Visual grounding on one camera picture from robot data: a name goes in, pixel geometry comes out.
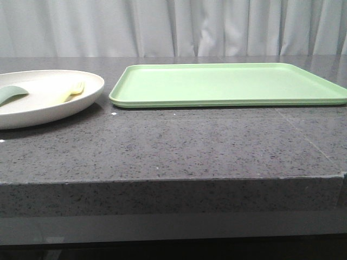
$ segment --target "green tray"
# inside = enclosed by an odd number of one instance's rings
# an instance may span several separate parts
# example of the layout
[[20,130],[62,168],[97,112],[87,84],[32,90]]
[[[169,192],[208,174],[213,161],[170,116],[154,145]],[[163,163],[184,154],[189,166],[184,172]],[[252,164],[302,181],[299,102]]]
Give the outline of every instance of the green tray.
[[109,95],[119,107],[342,105],[347,89],[285,63],[134,65]]

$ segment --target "white curtain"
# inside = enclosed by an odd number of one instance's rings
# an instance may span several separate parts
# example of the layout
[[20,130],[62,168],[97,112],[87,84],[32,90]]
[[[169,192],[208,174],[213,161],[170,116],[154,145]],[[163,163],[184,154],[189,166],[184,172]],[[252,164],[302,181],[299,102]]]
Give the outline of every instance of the white curtain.
[[1,57],[347,54],[347,0],[0,0]]

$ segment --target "tray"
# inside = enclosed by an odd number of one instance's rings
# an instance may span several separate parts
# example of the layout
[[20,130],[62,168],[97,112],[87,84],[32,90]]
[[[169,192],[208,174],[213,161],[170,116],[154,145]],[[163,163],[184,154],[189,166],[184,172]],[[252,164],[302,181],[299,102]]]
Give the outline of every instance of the tray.
[[134,65],[109,94],[119,107],[342,105],[347,89],[286,63]]
[[[83,81],[82,94],[59,105],[50,105],[51,99],[76,82]],[[0,75],[0,88],[19,86],[29,95],[0,106],[0,129],[35,126],[73,115],[100,96],[104,79],[98,75],[77,70],[31,70]]]

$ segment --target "white plate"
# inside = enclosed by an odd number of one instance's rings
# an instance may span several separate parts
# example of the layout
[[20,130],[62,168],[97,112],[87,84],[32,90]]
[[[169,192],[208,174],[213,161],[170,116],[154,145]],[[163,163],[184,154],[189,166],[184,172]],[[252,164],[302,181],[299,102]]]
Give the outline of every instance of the white plate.
[[[85,82],[82,94],[65,103],[50,105],[57,93],[80,81]],[[19,86],[26,89],[29,95],[0,106],[0,129],[35,126],[73,115],[94,103],[102,93],[104,83],[104,79],[98,75],[77,70],[32,70],[1,74],[0,88]]]

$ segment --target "speckled stone surface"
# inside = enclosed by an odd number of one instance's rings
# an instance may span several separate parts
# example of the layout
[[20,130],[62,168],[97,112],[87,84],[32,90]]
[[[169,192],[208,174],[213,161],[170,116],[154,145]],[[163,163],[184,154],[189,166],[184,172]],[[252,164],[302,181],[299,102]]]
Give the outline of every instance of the speckled stone surface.
[[0,58],[0,73],[75,69],[105,79],[80,113],[0,131],[0,216],[345,205],[346,106],[130,110],[108,99],[126,66],[223,62],[287,62],[347,87],[345,56]]

